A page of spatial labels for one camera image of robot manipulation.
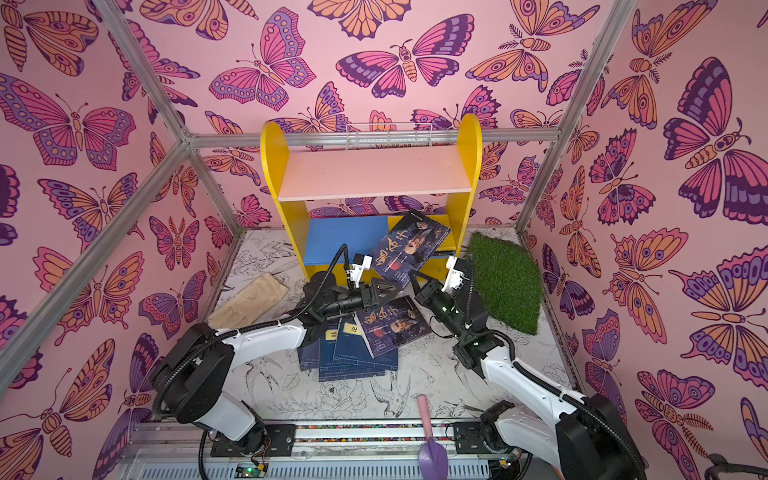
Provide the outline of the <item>dark purple book with figure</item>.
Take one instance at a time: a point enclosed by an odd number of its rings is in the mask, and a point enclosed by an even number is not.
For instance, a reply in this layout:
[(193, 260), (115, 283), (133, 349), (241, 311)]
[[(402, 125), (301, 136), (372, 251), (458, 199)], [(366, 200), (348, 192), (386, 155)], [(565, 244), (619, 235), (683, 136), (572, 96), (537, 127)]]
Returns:
[(419, 271), (450, 233), (449, 226), (410, 210), (374, 248), (372, 270), (404, 289), (410, 283), (410, 273)]

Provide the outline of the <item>navy book with yellow label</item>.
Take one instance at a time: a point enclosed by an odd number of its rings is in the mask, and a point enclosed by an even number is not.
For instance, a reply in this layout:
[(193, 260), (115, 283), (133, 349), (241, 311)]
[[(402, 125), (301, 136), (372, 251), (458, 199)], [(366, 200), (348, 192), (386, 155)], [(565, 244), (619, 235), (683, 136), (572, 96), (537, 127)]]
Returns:
[(379, 357), (373, 357), (366, 344), (366, 338), (355, 321), (355, 317), (345, 317), (339, 325), (333, 363), (353, 372), (386, 372), (397, 371), (399, 354), (397, 350), (390, 351)]

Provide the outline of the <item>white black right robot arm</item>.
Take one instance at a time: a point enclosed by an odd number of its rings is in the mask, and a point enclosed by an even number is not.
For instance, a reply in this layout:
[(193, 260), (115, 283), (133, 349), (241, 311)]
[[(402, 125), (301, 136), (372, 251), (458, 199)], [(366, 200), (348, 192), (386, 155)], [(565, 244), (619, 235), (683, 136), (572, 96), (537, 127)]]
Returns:
[(412, 271), (410, 282), (416, 302), (455, 339), (460, 363), (516, 401), (484, 413), (489, 445), (518, 448), (565, 479), (645, 478), (645, 464), (617, 407), (600, 394), (568, 389), (521, 360), (511, 338), (488, 327), (471, 260), (451, 256), (446, 266), (443, 281)]

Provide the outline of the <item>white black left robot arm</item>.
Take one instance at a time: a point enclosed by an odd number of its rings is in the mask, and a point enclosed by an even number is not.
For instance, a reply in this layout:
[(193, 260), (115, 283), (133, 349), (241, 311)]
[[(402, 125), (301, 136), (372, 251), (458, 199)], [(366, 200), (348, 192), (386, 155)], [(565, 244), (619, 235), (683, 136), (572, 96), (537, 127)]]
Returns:
[(170, 418), (215, 432), (243, 454), (262, 449), (266, 426), (253, 408), (225, 392), (229, 374), (257, 358), (308, 346), (343, 316), (383, 306), (401, 289), (380, 278), (363, 281), (370, 262), (360, 254), (350, 256), (347, 246), (338, 249), (333, 261), (343, 265), (345, 285), (338, 285), (331, 268), (314, 274), (296, 307), (276, 320), (236, 329), (193, 326), (148, 377), (155, 391), (152, 419)]

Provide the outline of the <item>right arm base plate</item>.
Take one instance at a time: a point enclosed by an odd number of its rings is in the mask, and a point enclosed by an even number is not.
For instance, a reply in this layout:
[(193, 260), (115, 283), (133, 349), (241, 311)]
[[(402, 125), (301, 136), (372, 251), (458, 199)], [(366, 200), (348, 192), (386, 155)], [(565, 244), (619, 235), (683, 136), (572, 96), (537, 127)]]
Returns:
[(494, 428), (486, 423), (460, 421), (454, 422), (452, 428), (459, 454), (501, 454), (508, 449)]

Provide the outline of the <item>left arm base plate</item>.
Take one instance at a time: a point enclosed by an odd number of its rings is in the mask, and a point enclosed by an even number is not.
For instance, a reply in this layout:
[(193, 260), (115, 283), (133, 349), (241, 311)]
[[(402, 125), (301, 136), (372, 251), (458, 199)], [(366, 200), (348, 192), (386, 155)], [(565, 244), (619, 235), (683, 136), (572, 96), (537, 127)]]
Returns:
[(246, 436), (233, 441), (218, 433), (211, 447), (213, 458), (290, 457), (296, 443), (296, 424), (257, 424)]

